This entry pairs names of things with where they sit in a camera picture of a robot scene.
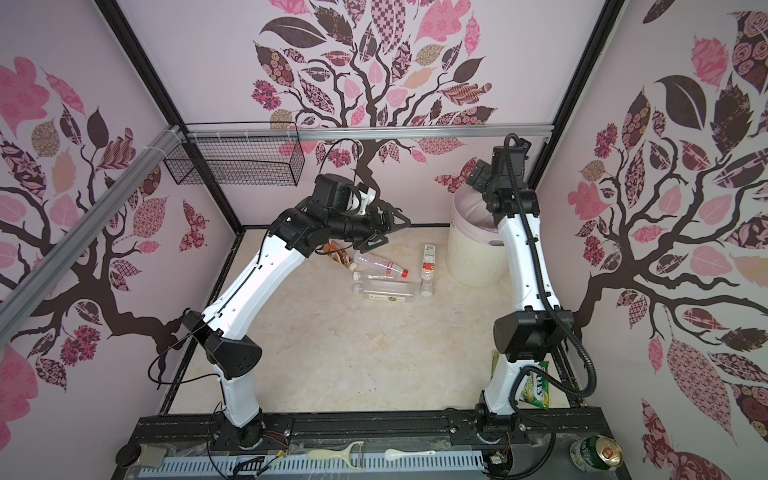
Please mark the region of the clear rectangular green label bottle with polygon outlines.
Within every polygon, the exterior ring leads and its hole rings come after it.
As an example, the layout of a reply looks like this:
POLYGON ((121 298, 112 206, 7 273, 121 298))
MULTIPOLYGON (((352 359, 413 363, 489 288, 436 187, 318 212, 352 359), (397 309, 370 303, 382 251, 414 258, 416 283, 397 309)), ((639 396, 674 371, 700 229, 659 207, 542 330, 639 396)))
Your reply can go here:
POLYGON ((366 300, 411 303, 415 290, 409 283, 384 280, 361 281, 353 284, 353 291, 366 300))

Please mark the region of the white red label bottle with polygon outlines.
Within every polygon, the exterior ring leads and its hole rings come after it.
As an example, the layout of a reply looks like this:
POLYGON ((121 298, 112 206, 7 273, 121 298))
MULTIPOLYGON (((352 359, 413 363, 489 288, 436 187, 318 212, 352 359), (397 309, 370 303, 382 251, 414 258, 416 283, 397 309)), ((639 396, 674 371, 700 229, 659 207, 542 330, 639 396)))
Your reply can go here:
POLYGON ((431 297, 434 292, 434 278, 436 267, 436 247, 426 244, 423 248, 420 294, 422 297, 431 297))

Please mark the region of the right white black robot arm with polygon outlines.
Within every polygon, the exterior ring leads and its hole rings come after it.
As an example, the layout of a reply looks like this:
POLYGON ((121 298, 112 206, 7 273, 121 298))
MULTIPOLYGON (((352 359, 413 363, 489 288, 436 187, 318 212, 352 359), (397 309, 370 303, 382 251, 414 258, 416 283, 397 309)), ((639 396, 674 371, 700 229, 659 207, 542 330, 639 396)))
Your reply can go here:
POLYGON ((499 360, 482 396, 482 404, 493 419, 520 420, 513 402, 523 392, 526 379, 522 370, 544 361, 565 338, 545 305, 557 311, 567 325, 573 323, 572 314, 560 308, 539 248, 540 208, 535 191, 524 179, 530 146, 529 141, 508 135, 504 145, 493 149, 491 162, 478 162, 468 180, 481 195, 501 237, 512 280, 511 312, 493 326, 499 360))

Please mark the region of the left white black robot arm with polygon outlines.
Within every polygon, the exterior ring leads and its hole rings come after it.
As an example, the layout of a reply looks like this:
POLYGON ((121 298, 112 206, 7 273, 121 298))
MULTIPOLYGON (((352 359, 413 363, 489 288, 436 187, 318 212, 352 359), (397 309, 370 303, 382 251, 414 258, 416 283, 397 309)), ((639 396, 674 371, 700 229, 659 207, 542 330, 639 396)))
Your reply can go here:
POLYGON ((184 325, 203 348, 218 378, 223 414, 242 449, 254 448, 265 432, 252 370, 262 357, 248 329, 278 286, 316 250, 341 240, 366 253, 388 234, 410 227, 401 209, 363 183, 335 174, 316 177, 312 194, 283 211, 261 247, 234 282, 204 311, 188 311, 184 325))

